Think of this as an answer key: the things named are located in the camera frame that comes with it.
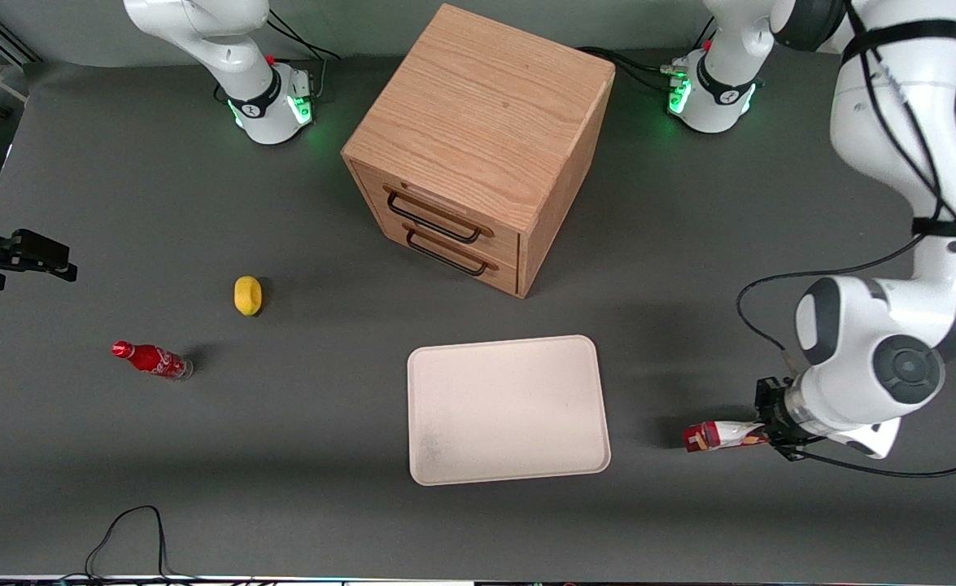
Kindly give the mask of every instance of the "coca-cola bottle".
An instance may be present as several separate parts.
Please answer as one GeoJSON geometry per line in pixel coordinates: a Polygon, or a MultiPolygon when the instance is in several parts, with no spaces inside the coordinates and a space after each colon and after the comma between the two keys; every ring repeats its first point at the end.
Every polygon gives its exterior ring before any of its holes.
{"type": "Polygon", "coordinates": [[[191,360],[183,359],[176,353],[151,344],[135,346],[129,342],[116,342],[112,345],[112,355],[125,359],[137,370],[169,378],[172,381],[184,381],[192,375],[191,360]]]}

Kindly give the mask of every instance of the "drawer handle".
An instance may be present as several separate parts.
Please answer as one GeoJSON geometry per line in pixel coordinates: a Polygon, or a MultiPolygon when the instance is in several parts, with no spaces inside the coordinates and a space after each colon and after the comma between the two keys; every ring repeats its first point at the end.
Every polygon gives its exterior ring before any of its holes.
{"type": "Polygon", "coordinates": [[[481,229],[474,229],[474,233],[470,236],[463,236],[463,234],[456,234],[452,230],[446,230],[438,224],[430,222],[429,220],[425,220],[416,214],[412,214],[411,212],[404,211],[402,208],[396,207],[395,200],[397,198],[399,198],[399,193],[395,192],[395,190],[393,190],[391,194],[387,196],[387,207],[391,208],[392,212],[395,212],[395,214],[402,216],[403,218],[408,218],[423,227],[428,227],[428,229],[436,231],[436,233],[441,234],[441,236],[452,238],[452,240],[455,240],[456,242],[462,242],[463,244],[474,244],[474,241],[478,240],[478,236],[481,236],[481,229]]]}
{"type": "Polygon", "coordinates": [[[409,230],[409,234],[406,234],[406,243],[409,245],[409,248],[421,253],[423,256],[428,256],[431,259],[439,260],[439,262],[447,264],[448,266],[453,267],[455,270],[469,274],[470,277],[481,277],[481,275],[485,273],[485,269],[488,268],[488,263],[481,263],[481,267],[478,267],[477,269],[468,269],[462,264],[456,263],[454,260],[449,260],[447,257],[438,255],[438,253],[434,250],[423,248],[421,245],[415,244],[415,242],[412,241],[412,237],[414,236],[416,236],[415,230],[409,230]]]}

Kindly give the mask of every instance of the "bottle cap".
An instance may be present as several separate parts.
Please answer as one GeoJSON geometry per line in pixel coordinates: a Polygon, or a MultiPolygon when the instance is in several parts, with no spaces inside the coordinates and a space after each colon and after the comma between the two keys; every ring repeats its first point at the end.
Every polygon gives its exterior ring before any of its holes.
{"type": "Polygon", "coordinates": [[[131,357],[134,353],[134,344],[129,342],[116,342],[112,345],[112,355],[118,357],[131,357]]]}

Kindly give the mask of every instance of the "white tray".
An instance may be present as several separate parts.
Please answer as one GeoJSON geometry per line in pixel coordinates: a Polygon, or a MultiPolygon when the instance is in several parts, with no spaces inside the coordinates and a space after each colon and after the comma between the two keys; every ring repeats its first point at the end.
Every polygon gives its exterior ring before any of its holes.
{"type": "Polygon", "coordinates": [[[595,474],[609,461],[589,338],[433,346],[409,357],[409,467],[421,485],[595,474]]]}

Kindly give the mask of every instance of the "gray table surface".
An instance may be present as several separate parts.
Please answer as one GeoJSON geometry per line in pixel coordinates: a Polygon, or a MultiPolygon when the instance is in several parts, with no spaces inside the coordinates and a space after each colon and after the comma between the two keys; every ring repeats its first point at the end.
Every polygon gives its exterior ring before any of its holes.
{"type": "MultiPolygon", "coordinates": [[[[956,478],[678,449],[685,424],[748,415],[756,379],[785,372],[734,314],[742,285],[908,238],[904,199],[828,144],[835,57],[776,51],[723,136],[619,77],[528,300],[391,244],[369,215],[339,149],[395,65],[332,63],[317,123],[276,147],[233,126],[201,67],[40,73],[0,233],[68,244],[80,281],[14,275],[0,294],[0,572],[76,571],[112,517],[151,503],[191,574],[956,583],[956,478]],[[265,278],[258,318],[233,308],[243,274],[265,278]],[[414,348],[567,334],[600,353],[603,474],[413,482],[414,348]],[[183,385],[137,374],[109,356],[117,339],[201,368],[183,385]]],[[[764,286],[750,314],[793,342],[808,285],[764,286]]],[[[882,464],[956,464],[956,363],[882,464]]],[[[153,572],[152,523],[128,519],[98,569],[153,572]]]]}

